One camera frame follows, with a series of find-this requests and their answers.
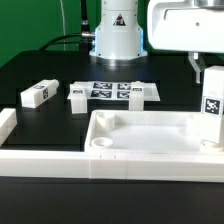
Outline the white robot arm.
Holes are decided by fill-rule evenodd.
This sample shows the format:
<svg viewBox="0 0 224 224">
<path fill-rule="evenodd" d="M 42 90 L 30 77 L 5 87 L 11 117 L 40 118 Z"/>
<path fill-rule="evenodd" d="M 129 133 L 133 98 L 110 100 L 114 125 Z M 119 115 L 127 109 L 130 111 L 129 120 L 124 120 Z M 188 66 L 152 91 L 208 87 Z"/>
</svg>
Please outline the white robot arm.
<svg viewBox="0 0 224 224">
<path fill-rule="evenodd" d="M 224 0 L 150 0 L 147 28 L 137 22 L 138 0 L 101 0 L 93 61 L 110 66 L 147 56 L 143 42 L 156 50 L 185 51 L 196 73 L 205 69 L 201 53 L 224 53 Z"/>
</svg>

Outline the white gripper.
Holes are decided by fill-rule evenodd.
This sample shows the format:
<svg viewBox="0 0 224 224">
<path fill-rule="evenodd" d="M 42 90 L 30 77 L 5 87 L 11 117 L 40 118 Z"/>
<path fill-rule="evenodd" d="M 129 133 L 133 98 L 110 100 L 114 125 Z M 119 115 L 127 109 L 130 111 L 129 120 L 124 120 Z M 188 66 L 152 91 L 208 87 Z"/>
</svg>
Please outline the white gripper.
<svg viewBox="0 0 224 224">
<path fill-rule="evenodd" d="M 150 0 L 147 34 L 154 49 L 189 52 L 200 84 L 206 65 L 198 52 L 224 53 L 224 0 Z"/>
</svg>

